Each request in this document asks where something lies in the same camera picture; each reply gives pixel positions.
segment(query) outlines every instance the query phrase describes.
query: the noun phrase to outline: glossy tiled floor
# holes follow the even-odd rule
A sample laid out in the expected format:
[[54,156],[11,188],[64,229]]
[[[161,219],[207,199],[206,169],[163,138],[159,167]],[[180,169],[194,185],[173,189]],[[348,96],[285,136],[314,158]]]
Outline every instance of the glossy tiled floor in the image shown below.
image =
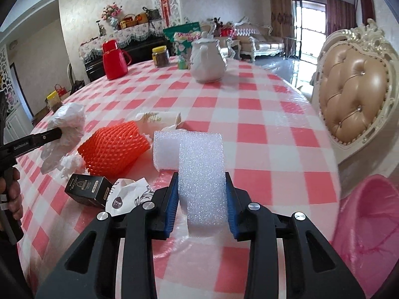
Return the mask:
[[258,56],[255,65],[261,66],[282,77],[294,87],[309,84],[316,72],[316,65],[305,61],[284,59],[280,56]]

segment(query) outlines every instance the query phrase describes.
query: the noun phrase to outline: yellow lid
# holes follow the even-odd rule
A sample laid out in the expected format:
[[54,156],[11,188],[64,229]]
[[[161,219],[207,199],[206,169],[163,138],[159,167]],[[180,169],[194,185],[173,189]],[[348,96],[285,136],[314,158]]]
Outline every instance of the yellow lid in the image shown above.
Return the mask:
[[159,46],[152,49],[153,53],[161,53],[166,51],[166,46]]
[[52,99],[52,98],[55,97],[56,95],[58,95],[57,91],[53,91],[52,93],[50,93],[50,94],[47,96],[47,100]]

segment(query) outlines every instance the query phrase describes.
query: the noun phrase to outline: human hand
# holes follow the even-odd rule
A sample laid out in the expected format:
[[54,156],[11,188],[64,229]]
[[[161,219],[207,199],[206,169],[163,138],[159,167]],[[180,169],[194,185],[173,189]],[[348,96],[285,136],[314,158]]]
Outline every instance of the human hand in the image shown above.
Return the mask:
[[[19,186],[18,180],[21,178],[19,171],[16,168],[13,168],[13,182],[9,187],[8,191],[8,209],[12,212],[13,218],[17,221],[23,216],[23,208],[22,208],[22,196],[21,196],[21,188]],[[0,193],[5,191],[5,180],[4,178],[0,178]],[[3,230],[3,226],[0,223],[0,230]]]

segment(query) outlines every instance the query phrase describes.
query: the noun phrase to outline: round dining table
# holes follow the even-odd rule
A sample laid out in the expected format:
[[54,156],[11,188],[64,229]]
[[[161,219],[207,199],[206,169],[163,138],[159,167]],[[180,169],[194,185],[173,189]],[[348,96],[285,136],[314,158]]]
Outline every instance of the round dining table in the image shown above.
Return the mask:
[[[147,61],[131,65],[128,74],[119,79],[102,77],[65,102],[85,106],[80,143],[97,129],[134,120],[138,113],[180,112],[182,128],[222,135],[225,169],[235,187],[246,190],[252,201],[274,213],[291,216],[303,212],[327,240],[332,240],[340,183],[328,132],[298,90],[271,72],[228,59],[220,81],[201,84],[188,70],[179,70],[176,59],[160,69]],[[47,115],[32,133],[45,131],[50,117]],[[40,153],[37,149],[20,157],[17,165],[25,233],[18,248],[33,291],[101,211],[65,194],[67,179],[61,178],[58,170],[41,174]],[[152,157],[145,153],[120,178],[145,177],[157,189],[169,185],[171,176],[170,171],[158,172]],[[178,209],[171,237],[152,244],[160,299],[243,298],[249,242],[236,242],[228,229],[212,237],[191,237],[186,218]],[[279,274],[280,298],[284,298],[282,251]],[[120,298],[119,286],[117,281],[116,298]]]

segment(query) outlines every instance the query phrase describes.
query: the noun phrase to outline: teapot lid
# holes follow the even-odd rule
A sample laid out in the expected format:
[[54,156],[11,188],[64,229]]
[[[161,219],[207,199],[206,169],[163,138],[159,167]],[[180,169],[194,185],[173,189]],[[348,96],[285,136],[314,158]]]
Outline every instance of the teapot lid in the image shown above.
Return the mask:
[[197,39],[196,41],[193,41],[193,44],[216,43],[217,41],[218,39],[208,38],[208,33],[206,31],[203,31],[201,33],[201,38]]

